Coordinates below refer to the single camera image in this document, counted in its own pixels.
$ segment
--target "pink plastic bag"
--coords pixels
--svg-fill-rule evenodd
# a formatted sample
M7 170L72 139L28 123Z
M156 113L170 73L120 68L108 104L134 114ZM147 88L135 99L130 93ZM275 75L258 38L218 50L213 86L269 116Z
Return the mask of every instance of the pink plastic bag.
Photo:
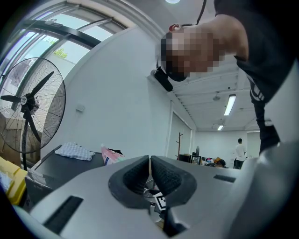
M103 144L101 145L102 157L105 165L113 164L125 160L125 156L107 149Z

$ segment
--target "round ceiling light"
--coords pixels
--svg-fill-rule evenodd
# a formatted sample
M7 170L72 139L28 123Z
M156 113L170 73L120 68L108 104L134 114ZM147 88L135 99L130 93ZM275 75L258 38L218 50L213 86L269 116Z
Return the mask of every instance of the round ceiling light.
M168 3L175 4L178 3L180 0L165 0Z

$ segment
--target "coat rack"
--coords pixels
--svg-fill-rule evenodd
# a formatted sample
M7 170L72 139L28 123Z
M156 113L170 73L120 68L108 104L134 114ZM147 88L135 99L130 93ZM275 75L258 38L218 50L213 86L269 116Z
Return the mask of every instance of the coat rack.
M177 160L179 159L179 150L180 150L180 147L181 147L181 136L182 136L183 134L181 134L181 132L179 132L178 133L178 155L176 155L176 157L177 157Z

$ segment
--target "white ceiling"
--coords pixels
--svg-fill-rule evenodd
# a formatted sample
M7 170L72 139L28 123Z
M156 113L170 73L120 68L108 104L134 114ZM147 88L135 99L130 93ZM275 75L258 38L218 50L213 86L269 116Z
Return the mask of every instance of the white ceiling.
M173 23L195 23L202 0L181 0L170 4L164 0L127 0L135 5L164 31ZM200 22L214 18L214 0L207 0ZM210 72L193 74L184 82L171 81L173 92L196 124L198 130L256 130L255 112L249 96L249 81L236 65L233 56L226 56L219 66ZM219 92L220 100L213 101ZM236 94L236 102L229 116L224 116L230 94Z

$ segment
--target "white shirt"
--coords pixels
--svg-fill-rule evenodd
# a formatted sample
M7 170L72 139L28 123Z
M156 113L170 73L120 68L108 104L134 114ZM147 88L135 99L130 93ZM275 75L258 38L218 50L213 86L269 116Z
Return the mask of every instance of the white shirt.
M238 144L235 147L235 151L236 151L236 154L237 154L237 160L244 161L245 160L245 153L246 153L246 149L245 149L244 145Z

